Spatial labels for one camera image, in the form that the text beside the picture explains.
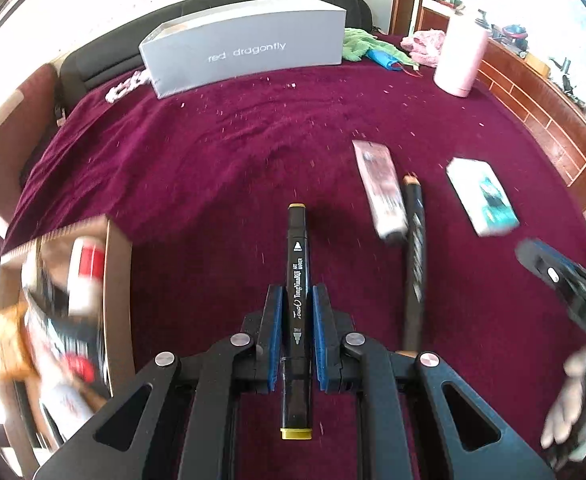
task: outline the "white box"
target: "white box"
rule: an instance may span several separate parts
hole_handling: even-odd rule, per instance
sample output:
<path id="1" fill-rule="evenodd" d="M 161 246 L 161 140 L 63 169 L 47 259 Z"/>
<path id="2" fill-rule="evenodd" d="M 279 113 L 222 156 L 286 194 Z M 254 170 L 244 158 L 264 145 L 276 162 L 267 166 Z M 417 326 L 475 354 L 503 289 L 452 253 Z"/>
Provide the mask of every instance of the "white box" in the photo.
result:
<path id="1" fill-rule="evenodd" d="M 346 10 L 321 0 L 253 0 L 194 12 L 139 46 L 157 97 L 231 77 L 342 62 Z"/>
<path id="2" fill-rule="evenodd" d="M 446 173 L 479 236 L 504 235 L 519 226 L 506 191 L 488 162 L 454 158 Z"/>

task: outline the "blue package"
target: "blue package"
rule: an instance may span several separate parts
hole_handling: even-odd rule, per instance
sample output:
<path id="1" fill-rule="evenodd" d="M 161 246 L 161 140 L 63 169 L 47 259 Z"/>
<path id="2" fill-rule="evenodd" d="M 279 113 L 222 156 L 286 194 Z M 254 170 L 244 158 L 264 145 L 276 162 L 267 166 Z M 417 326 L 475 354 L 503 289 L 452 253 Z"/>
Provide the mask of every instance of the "blue package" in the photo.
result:
<path id="1" fill-rule="evenodd" d="M 374 50 L 369 48 L 368 52 L 366 53 L 366 57 L 368 59 L 372 59 L 387 70 L 403 70 L 400 61 L 390 54 L 385 53 L 383 50 Z"/>

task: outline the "metal screw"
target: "metal screw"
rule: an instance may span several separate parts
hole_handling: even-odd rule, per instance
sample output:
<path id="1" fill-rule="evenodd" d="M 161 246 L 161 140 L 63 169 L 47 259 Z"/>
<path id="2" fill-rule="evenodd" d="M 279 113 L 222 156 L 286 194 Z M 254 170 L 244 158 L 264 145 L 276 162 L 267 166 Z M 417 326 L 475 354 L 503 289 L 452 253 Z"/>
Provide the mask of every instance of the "metal screw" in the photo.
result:
<path id="1" fill-rule="evenodd" d="M 239 332 L 231 335 L 231 344 L 233 346 L 246 346 L 250 343 L 250 336 L 248 334 Z"/>
<path id="2" fill-rule="evenodd" d="M 547 272 L 548 272 L 549 277 L 553 280 L 553 283 L 560 282 L 559 274 L 557 274 L 557 271 L 555 269 L 553 269 L 553 267 L 548 267 Z"/>
<path id="3" fill-rule="evenodd" d="M 160 352 L 155 356 L 155 364 L 158 366 L 168 366 L 175 362 L 175 356 L 171 352 Z"/>
<path id="4" fill-rule="evenodd" d="M 364 344 L 366 338 L 359 332 L 351 332 L 346 334 L 346 342 L 351 346 L 360 346 Z"/>
<path id="5" fill-rule="evenodd" d="M 424 366 L 433 368 L 439 365 L 439 357 L 437 357 L 435 354 L 431 354 L 430 352 L 426 352 L 420 356 L 420 363 L 422 363 Z"/>

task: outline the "pink bottle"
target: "pink bottle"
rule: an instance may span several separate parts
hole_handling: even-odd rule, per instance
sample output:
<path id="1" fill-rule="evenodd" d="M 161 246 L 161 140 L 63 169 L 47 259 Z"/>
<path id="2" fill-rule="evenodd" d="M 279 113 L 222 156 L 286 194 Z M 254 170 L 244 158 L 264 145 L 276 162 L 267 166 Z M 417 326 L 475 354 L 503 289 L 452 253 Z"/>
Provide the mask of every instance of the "pink bottle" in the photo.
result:
<path id="1" fill-rule="evenodd" d="M 438 68 L 433 76 L 435 84 L 449 94 L 466 97 L 477 76 L 489 36 L 490 26 L 483 11 L 456 12 L 448 22 Z"/>

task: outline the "black marker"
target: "black marker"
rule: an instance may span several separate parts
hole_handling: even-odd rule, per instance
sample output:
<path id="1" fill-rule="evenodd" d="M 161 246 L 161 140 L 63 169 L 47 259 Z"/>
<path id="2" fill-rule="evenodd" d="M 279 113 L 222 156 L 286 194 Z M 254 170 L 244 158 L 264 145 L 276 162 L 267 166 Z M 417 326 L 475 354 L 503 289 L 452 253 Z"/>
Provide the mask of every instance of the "black marker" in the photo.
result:
<path id="1" fill-rule="evenodd" d="M 311 429 L 311 337 L 306 207 L 288 206 L 286 315 L 282 330 L 282 438 L 307 440 Z"/>
<path id="2" fill-rule="evenodd" d="M 422 186 L 413 175 L 404 177 L 404 204 L 409 221 L 402 350 L 419 352 L 422 343 L 426 287 L 426 231 Z"/>

